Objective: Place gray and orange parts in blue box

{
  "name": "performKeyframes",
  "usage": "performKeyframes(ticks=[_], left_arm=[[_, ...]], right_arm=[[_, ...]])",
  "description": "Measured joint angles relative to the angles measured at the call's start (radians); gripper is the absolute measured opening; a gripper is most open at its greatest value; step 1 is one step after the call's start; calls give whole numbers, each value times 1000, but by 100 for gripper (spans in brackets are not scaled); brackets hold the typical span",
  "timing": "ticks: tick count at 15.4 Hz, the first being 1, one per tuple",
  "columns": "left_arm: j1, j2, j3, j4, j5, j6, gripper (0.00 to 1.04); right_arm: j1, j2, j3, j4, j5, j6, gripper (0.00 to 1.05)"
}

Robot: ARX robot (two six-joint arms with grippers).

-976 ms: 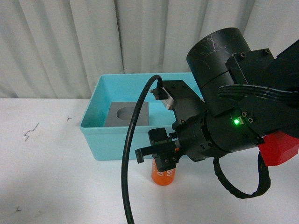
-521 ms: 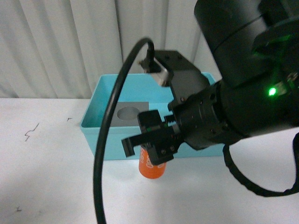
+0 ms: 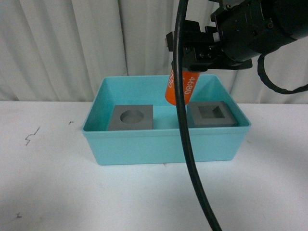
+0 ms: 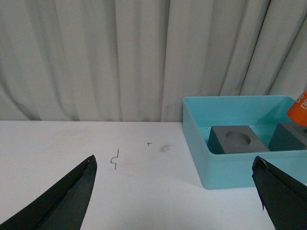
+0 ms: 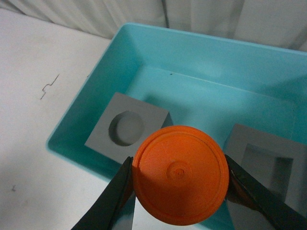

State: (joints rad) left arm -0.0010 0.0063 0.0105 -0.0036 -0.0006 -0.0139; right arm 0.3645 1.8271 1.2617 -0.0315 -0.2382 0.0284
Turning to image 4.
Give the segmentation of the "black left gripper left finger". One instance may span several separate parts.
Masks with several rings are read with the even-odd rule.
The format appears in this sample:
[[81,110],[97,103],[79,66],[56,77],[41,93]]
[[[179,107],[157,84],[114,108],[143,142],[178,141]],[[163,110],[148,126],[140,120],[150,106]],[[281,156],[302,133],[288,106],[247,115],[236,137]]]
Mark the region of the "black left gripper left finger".
[[0,225],[2,230],[79,230],[97,171],[94,155],[86,158],[41,196]]

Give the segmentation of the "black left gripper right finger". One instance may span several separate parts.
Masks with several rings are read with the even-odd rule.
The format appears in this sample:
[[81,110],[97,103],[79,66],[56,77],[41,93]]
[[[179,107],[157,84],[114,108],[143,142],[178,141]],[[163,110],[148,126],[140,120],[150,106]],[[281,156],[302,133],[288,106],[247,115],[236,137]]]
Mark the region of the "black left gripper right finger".
[[252,179],[262,208],[276,230],[307,228],[307,186],[260,156],[254,159]]

